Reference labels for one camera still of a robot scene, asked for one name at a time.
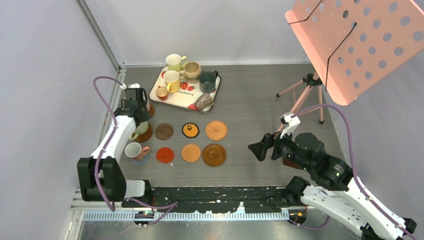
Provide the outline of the light green cup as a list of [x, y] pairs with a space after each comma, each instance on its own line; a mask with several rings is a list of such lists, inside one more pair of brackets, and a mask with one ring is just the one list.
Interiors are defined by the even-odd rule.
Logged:
[[131, 136], [129, 137], [129, 140], [135, 141], [138, 137], [145, 134], [148, 131], [148, 129], [149, 129], [149, 122], [148, 121], [141, 122], [140, 125], [131, 134]]

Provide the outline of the small orange cup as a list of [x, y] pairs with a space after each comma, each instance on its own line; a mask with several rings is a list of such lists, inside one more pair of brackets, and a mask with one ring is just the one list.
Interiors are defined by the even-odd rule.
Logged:
[[166, 101], [169, 97], [169, 91], [164, 86], [159, 86], [155, 91], [156, 97], [161, 101]]

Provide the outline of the brown ridged wooden coaster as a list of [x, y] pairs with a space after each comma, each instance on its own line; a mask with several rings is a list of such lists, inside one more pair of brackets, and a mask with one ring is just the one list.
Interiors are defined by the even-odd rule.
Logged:
[[151, 125], [149, 125], [147, 131], [144, 134], [137, 136], [134, 141], [138, 143], [143, 143], [149, 140], [152, 137], [152, 135], [153, 135], [153, 128], [151, 127]]

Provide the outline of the dark walnut round coaster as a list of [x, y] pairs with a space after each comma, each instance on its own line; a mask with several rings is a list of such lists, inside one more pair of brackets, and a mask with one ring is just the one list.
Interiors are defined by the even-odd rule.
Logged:
[[156, 138], [159, 140], [168, 140], [174, 134], [174, 128], [169, 123], [161, 123], [154, 131]]

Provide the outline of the small pink white cup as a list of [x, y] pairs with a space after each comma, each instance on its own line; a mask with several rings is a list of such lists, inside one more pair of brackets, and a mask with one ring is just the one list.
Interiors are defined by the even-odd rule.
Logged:
[[131, 142], [129, 143], [125, 149], [124, 153], [127, 157], [129, 157], [131, 160], [142, 160], [144, 155], [148, 155], [151, 151], [151, 148], [149, 146], [141, 146], [138, 142]]

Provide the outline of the dark brown ridged coaster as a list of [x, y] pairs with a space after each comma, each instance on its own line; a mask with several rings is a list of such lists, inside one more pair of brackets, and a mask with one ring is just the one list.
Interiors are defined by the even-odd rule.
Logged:
[[202, 151], [203, 162], [209, 167], [219, 167], [226, 161], [225, 148], [216, 143], [207, 145]]

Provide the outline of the woven rattan coaster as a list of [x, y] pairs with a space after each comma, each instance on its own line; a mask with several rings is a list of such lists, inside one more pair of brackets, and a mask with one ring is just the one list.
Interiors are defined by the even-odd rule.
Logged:
[[206, 136], [213, 141], [220, 141], [228, 134], [227, 125], [219, 120], [209, 122], [205, 127]]

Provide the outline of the blue round coaster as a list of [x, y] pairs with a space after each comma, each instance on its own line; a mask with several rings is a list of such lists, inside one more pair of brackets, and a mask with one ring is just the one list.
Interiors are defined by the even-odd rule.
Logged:
[[149, 155], [147, 154], [147, 155], [144, 155], [142, 160], [132, 159], [131, 162], [136, 166], [141, 166], [147, 163], [148, 159], [149, 159]]

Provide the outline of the red apple smiley coaster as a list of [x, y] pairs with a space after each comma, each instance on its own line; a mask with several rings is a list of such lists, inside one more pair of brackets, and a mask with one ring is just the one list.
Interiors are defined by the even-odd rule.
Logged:
[[174, 160], [175, 153], [169, 147], [161, 147], [157, 150], [155, 158], [160, 163], [168, 164]]

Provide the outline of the orange black smiley coaster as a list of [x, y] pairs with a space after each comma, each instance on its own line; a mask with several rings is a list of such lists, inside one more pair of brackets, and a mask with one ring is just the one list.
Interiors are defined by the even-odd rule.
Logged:
[[181, 132], [186, 138], [194, 139], [200, 134], [200, 129], [196, 123], [188, 122], [182, 126]]

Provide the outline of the light orange round coaster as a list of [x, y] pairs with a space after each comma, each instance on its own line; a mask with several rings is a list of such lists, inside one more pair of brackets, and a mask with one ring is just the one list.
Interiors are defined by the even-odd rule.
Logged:
[[188, 163], [196, 162], [201, 155], [201, 150], [196, 144], [187, 144], [181, 150], [181, 157]]

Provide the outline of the dark maroon cup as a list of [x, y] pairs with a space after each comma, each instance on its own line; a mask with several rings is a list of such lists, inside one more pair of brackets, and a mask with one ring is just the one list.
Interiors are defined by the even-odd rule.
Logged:
[[202, 111], [207, 107], [213, 106], [214, 99], [209, 93], [205, 92], [194, 102], [194, 105], [198, 111]]

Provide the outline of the pink white mug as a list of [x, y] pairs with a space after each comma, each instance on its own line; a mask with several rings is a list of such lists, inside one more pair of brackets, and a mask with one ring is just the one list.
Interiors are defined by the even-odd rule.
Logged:
[[150, 110], [151, 110], [151, 104], [150, 104], [149, 101], [147, 101], [147, 103], [146, 103], [146, 108], [150, 112]]

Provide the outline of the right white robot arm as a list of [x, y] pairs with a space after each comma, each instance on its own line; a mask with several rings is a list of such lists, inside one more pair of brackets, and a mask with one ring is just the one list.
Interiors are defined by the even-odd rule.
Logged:
[[363, 240], [401, 240], [413, 234], [417, 223], [399, 217], [366, 192], [366, 187], [342, 159], [325, 151], [325, 145], [312, 133], [296, 138], [267, 133], [262, 140], [248, 145], [258, 161], [273, 149], [271, 159], [282, 158], [285, 165], [309, 173], [316, 185], [294, 176], [283, 190], [289, 206], [312, 206], [355, 232]]

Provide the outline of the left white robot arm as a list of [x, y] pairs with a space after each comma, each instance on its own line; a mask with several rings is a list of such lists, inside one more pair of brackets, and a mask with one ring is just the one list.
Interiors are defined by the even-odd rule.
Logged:
[[151, 116], [146, 91], [138, 84], [130, 85], [125, 99], [113, 112], [115, 118], [97, 149], [77, 163], [81, 197], [86, 202], [121, 202], [134, 198], [141, 207], [153, 202], [148, 180], [126, 179], [120, 169], [120, 157], [136, 128]]

